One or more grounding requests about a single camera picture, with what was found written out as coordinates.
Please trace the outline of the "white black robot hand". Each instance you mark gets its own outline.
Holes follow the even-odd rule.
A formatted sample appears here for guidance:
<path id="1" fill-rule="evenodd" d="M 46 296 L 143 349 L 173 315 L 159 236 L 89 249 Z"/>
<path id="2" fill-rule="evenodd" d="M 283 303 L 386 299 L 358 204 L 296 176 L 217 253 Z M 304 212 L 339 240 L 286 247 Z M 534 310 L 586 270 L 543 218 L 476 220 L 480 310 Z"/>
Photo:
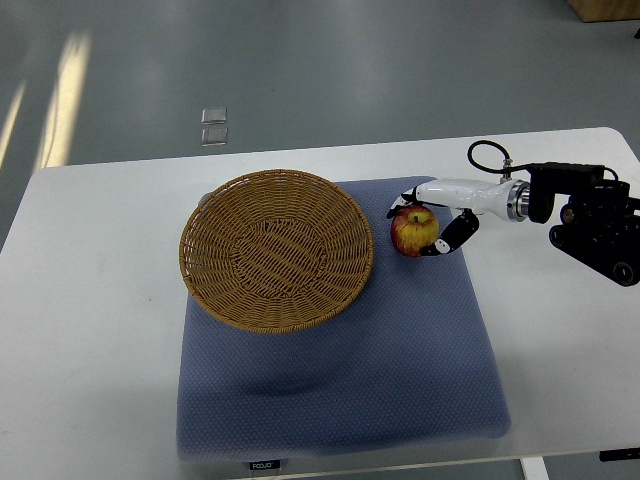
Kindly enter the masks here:
<path id="1" fill-rule="evenodd" d="M 496 185 L 475 180 L 431 180 L 397 197 L 387 217 L 393 221 L 401 208 L 412 205 L 431 209 L 439 220 L 439 235 L 418 257 L 445 255 L 460 248 L 478 231 L 480 214 L 523 221 L 528 213 L 528 188 L 529 184 L 522 180 L 504 180 Z"/>

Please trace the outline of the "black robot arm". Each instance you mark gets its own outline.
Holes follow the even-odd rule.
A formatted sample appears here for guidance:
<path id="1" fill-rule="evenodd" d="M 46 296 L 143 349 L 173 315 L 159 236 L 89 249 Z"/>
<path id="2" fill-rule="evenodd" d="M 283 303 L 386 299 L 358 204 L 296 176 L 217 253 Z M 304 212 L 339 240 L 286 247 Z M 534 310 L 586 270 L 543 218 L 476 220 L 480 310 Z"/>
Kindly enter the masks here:
<path id="1" fill-rule="evenodd" d="M 523 169 L 530 175 L 532 222 L 547 222 L 555 196 L 568 197 L 549 231 L 555 248 L 623 287 L 639 283 L 639 200 L 627 182 L 607 179 L 603 165 L 546 162 Z"/>

